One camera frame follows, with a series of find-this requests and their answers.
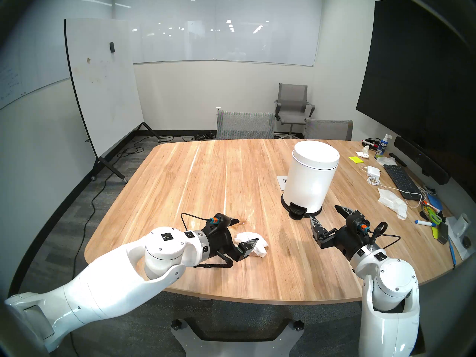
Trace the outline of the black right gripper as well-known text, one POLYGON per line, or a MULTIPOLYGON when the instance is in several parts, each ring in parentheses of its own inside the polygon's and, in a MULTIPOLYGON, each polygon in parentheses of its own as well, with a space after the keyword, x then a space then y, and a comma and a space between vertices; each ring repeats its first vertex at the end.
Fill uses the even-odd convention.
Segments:
MULTIPOLYGON (((354 214, 352 209, 344 206, 335 205, 334 208, 341 216, 354 214)), ((318 246, 321 249, 336 247, 349 262, 370 241, 368 234, 360 231, 353 232, 348 226, 327 231, 315 216, 310 217, 310 223, 313 239, 318 246)))

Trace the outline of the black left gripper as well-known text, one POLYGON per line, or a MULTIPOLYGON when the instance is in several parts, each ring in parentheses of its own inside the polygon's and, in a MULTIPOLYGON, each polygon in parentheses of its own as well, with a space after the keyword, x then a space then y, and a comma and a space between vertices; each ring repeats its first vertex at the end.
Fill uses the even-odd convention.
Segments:
MULTIPOLYGON (((227 218, 227 227, 239 223, 237 218, 227 218)), ((239 262, 251 254, 258 241, 259 239, 250 239, 235 245, 229 229, 215 230, 215 226, 205 226, 203 262, 239 262)))

